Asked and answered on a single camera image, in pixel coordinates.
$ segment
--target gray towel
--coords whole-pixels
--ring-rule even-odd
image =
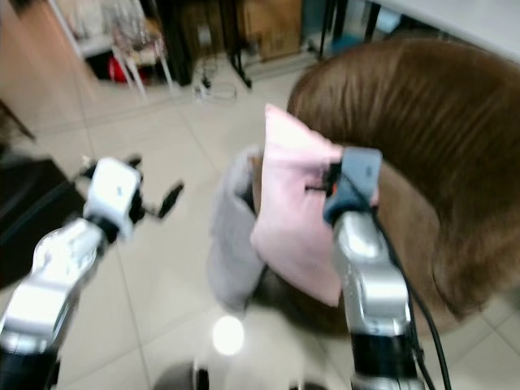
[[[232,311],[245,310],[266,267],[249,238],[256,219],[249,156],[260,152],[259,146],[253,146],[240,153],[215,195],[208,278],[217,301]]]

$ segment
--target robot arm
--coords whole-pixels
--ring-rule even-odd
[[[334,267],[341,279],[352,337],[353,390],[423,390],[410,338],[409,294],[376,226],[369,200],[377,189],[379,151],[348,148],[324,182],[324,219],[334,232]]]
[[[49,233],[34,251],[31,273],[14,291],[0,321],[0,389],[47,389],[58,378],[58,353],[83,288],[117,236],[129,239],[146,212],[135,167],[113,158],[97,163],[83,218]],[[159,218],[182,186],[165,199]]]

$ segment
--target red object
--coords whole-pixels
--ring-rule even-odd
[[[143,82],[148,78],[143,69],[139,69],[139,76]],[[124,77],[123,69],[117,62],[115,57],[110,57],[108,60],[108,74],[110,75],[110,79],[116,83],[126,83],[127,80]]]

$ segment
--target brown velvet chair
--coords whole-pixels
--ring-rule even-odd
[[[288,111],[335,143],[383,152],[379,217],[440,330],[520,284],[516,65],[446,41],[362,45],[308,71]],[[341,306],[278,279],[317,328],[345,331]]]

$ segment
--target pink pillow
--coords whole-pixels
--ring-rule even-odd
[[[343,149],[266,106],[262,199],[251,243],[278,275],[330,306],[338,305],[341,284],[332,265],[332,230],[323,222],[325,193],[305,188],[320,184]]]

